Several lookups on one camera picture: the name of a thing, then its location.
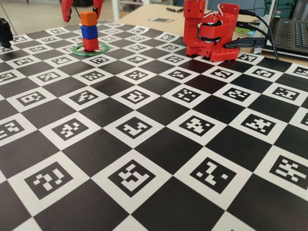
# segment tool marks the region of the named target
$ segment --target red robot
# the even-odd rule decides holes
[[[185,0],[186,55],[198,54],[213,62],[236,59],[240,49],[223,46],[232,41],[239,10],[238,5],[224,3],[218,5],[218,13],[205,14],[205,0]]]

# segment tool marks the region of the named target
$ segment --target floor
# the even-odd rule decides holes
[[[55,28],[60,26],[76,25],[80,19],[72,9],[72,18],[69,23],[62,19],[61,6],[47,4],[25,4],[16,2],[3,2],[5,11],[9,15],[18,35]],[[92,7],[78,7],[78,11],[90,11]],[[105,0],[100,21],[113,21],[112,2]]]

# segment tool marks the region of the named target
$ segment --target red robot arm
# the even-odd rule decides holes
[[[64,21],[68,22],[71,18],[72,5],[74,0],[62,0],[62,15]],[[94,10],[96,11],[97,18],[100,17],[103,0],[93,0]]]

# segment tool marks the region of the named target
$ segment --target orange cube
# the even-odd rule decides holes
[[[84,26],[95,26],[97,25],[97,15],[93,11],[83,11],[80,13],[81,24]]]

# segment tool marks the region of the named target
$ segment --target red cube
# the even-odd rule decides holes
[[[82,38],[83,47],[86,51],[98,50],[98,39],[86,39]]]

